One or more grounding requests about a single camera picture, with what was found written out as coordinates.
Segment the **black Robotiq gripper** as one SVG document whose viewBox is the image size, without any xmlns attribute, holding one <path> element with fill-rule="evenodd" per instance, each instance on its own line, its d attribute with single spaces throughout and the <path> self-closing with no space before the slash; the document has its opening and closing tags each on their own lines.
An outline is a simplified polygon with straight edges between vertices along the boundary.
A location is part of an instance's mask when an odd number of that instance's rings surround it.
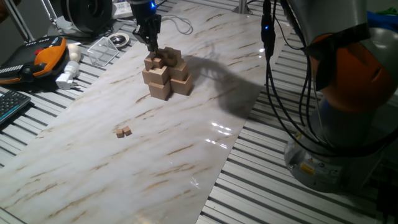
<svg viewBox="0 0 398 224">
<path fill-rule="evenodd" d="M 149 52 L 159 50 L 158 34 L 160 32 L 161 15 L 157 13 L 154 0 L 127 0 L 130 4 L 137 27 L 133 36 L 147 46 Z"/>
</svg>

